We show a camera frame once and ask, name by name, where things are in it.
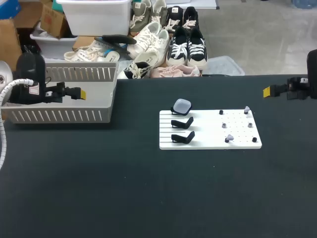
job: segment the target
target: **gray basket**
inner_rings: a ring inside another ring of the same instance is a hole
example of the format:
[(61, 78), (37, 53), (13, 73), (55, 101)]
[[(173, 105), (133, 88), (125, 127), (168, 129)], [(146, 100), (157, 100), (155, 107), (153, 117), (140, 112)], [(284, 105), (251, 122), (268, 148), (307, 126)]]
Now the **gray basket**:
[(114, 62), (57, 62), (46, 63), (47, 86), (66, 82), (67, 87), (81, 87), (86, 100), (63, 97), (62, 103), (2, 107), (13, 123), (108, 123), (116, 88), (118, 65)]

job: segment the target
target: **pink sneaker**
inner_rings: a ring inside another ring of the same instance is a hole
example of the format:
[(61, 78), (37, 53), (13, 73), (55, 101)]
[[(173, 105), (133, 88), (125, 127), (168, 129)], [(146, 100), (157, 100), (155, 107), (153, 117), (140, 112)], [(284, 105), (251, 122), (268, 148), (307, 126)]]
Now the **pink sneaker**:
[(197, 66), (188, 67), (184, 65), (158, 67), (151, 71), (151, 78), (175, 78), (175, 77), (199, 77), (200, 72)]

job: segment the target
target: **black and white sneaker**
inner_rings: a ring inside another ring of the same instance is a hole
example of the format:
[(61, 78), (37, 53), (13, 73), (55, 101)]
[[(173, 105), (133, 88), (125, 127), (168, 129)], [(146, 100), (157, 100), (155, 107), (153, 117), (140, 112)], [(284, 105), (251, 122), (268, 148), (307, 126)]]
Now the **black and white sneaker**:
[(194, 28), (190, 32), (188, 39), (188, 61), (190, 67), (197, 66), (199, 70), (203, 70), (207, 66), (207, 49), (205, 39), (198, 28)]
[(179, 6), (167, 9), (166, 26), (164, 26), (164, 29), (168, 31), (170, 37), (173, 36), (179, 26), (183, 25), (183, 11)]
[(154, 68), (158, 60), (159, 55), (155, 51), (141, 53), (118, 75), (117, 79), (144, 78)]
[(170, 41), (168, 53), (166, 55), (166, 64), (186, 65), (187, 61), (187, 34), (183, 27), (178, 27)]
[(190, 33), (191, 30), (195, 27), (199, 29), (198, 13), (193, 6), (188, 7), (184, 13), (183, 27), (187, 30), (188, 33)]

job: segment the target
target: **concrete floor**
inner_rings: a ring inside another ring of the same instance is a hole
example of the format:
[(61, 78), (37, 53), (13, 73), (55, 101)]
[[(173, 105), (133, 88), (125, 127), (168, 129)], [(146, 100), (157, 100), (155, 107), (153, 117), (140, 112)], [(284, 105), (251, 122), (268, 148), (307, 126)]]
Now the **concrete floor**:
[(306, 74), (307, 53), (317, 49), (317, 9), (290, 1), (219, 0), (219, 10), (198, 10), (209, 58), (230, 56), (246, 75)]

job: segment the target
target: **pegboard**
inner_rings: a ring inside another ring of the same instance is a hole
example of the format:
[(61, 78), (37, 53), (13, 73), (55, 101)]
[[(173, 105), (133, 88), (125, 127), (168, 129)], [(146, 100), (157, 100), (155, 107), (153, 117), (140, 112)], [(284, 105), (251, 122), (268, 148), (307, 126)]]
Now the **pegboard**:
[[(193, 117), (194, 121), (188, 129), (173, 128), (171, 120), (186, 123)], [(172, 134), (187, 137), (190, 132), (195, 132), (195, 137), (189, 144), (175, 143), (171, 140)], [(231, 134), (234, 139), (225, 142)], [(252, 111), (244, 114), (240, 110), (192, 110), (186, 116), (172, 114), (171, 111), (159, 113), (159, 147), (161, 150), (230, 150), (230, 149), (260, 149), (262, 142), (254, 121)]]

